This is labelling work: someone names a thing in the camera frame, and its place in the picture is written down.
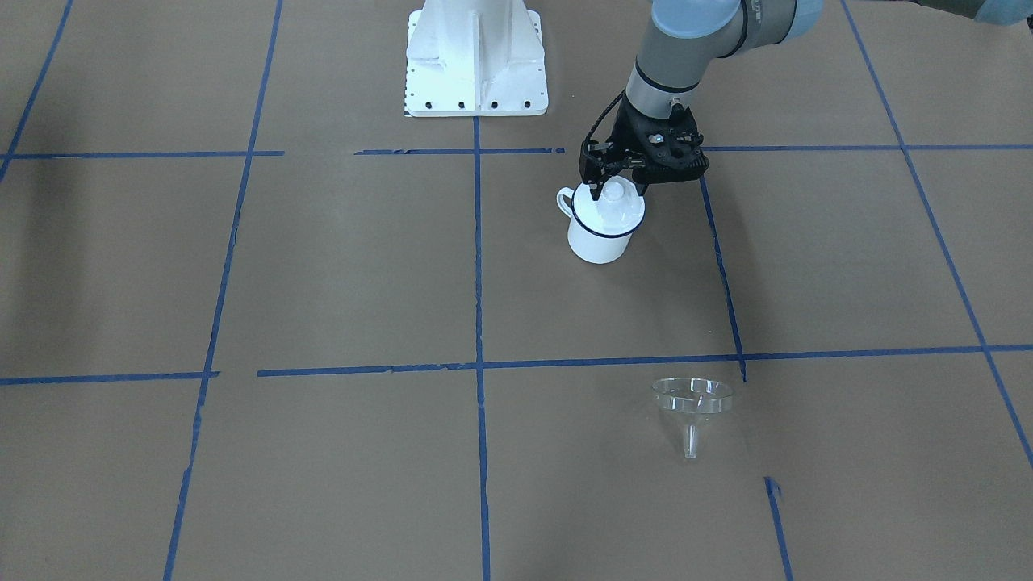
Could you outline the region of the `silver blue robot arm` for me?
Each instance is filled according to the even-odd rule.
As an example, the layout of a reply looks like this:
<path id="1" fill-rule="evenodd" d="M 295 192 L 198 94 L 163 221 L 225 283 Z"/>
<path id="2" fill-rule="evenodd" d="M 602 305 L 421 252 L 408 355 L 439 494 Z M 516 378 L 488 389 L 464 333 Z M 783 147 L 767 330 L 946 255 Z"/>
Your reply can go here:
<path id="1" fill-rule="evenodd" d="M 599 198 L 620 173 L 639 194 L 653 184 L 705 177 L 705 137 L 691 111 L 713 61 L 803 36 L 822 1 L 653 1 L 625 88 L 606 108 L 609 136 L 588 132 L 580 145 L 580 181 Z"/>

